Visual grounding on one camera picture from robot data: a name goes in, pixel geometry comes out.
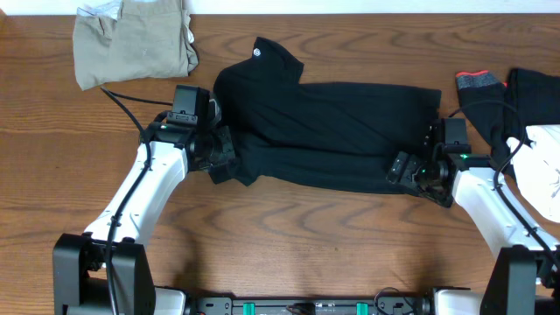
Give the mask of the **black polo shirt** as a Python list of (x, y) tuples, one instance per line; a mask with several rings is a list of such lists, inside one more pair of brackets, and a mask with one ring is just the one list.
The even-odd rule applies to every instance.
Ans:
[(412, 194), (387, 179), (397, 154), (422, 155), (438, 118), (438, 89), (300, 81), (304, 65), (283, 46), (255, 40), (249, 59), (213, 84), (236, 158), (210, 172), (214, 183), (245, 186), (266, 176), (302, 186)]

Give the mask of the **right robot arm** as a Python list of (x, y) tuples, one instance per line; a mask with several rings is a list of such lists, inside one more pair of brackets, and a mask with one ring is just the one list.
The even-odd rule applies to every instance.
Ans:
[(542, 229), (511, 193), (491, 157), (472, 152), (465, 121), (435, 121), (424, 148), (424, 157), (399, 152), (388, 170), (388, 181), (442, 207), (461, 206), (496, 262), (484, 293), (459, 287), (434, 288), (414, 312), (557, 314), (559, 241)]

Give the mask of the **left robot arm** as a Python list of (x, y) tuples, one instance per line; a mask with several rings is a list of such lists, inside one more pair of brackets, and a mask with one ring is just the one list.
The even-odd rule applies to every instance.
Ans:
[(113, 199), (82, 234), (62, 234), (52, 251), (54, 312), (194, 314), (180, 289), (154, 284), (146, 247), (175, 188), (189, 172), (235, 159), (228, 127), (210, 91), (178, 85), (173, 101), (139, 132), (135, 161)]

